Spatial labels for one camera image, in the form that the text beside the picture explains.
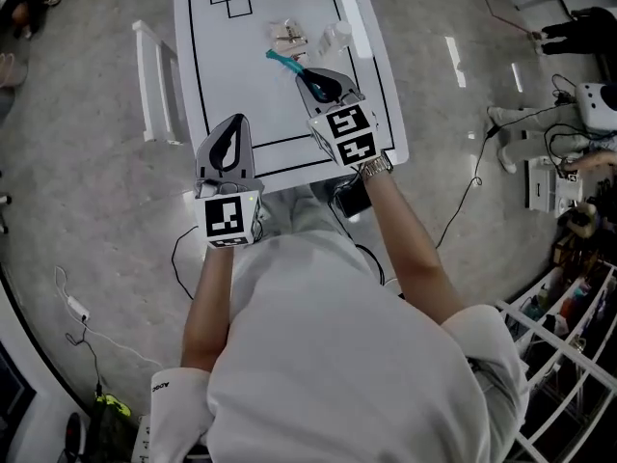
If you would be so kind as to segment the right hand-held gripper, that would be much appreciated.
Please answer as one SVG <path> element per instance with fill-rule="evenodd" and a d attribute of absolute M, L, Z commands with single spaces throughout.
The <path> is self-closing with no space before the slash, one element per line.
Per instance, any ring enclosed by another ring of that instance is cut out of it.
<path fill-rule="evenodd" d="M 359 168 L 379 156 L 376 116 L 349 76 L 309 68 L 295 81 L 312 138 L 338 166 Z"/>

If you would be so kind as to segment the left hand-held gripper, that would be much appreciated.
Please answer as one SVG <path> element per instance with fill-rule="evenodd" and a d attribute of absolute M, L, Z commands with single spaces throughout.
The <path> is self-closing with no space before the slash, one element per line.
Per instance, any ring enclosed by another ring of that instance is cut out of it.
<path fill-rule="evenodd" d="M 196 203 L 203 216 L 205 241 L 211 248 L 255 243 L 263 183 L 254 176 L 251 130 L 243 114 L 219 123 L 197 154 Z M 244 179 L 213 179 L 231 173 Z"/>

